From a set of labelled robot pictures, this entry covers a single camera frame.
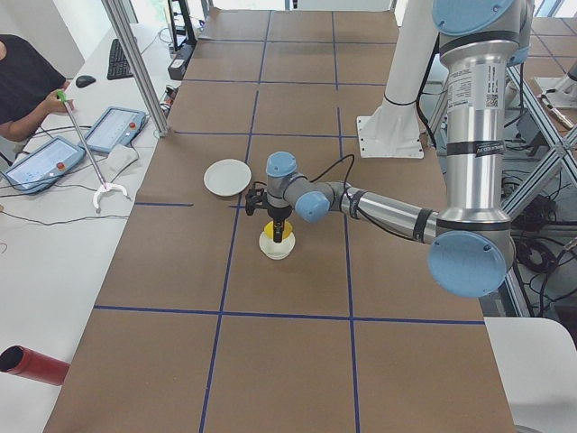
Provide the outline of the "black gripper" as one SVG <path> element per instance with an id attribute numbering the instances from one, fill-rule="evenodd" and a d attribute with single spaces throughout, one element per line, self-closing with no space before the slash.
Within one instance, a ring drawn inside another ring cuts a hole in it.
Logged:
<path id="1" fill-rule="evenodd" d="M 272 240 L 274 243 L 281 243 L 283 240 L 284 221 L 291 215 L 291 207 L 270 207 L 267 209 L 272 223 Z"/>

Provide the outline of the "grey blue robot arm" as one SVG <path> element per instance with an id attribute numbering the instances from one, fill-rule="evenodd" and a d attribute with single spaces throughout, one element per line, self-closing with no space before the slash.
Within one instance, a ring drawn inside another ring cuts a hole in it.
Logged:
<path id="1" fill-rule="evenodd" d="M 515 247 L 500 205 L 506 69 L 527 57 L 530 1 L 411 1 L 394 51 L 381 105 L 358 118 L 364 158 L 407 158 L 419 151 L 417 101 L 433 59 L 447 68 L 447 204 L 435 212 L 357 189 L 346 181 L 314 182 L 289 152 L 267 160 L 267 186 L 246 199 L 273 221 L 280 242 L 286 219 L 316 222 L 331 210 L 366 220 L 430 247 L 435 281 L 453 294 L 479 298 L 499 288 Z"/>

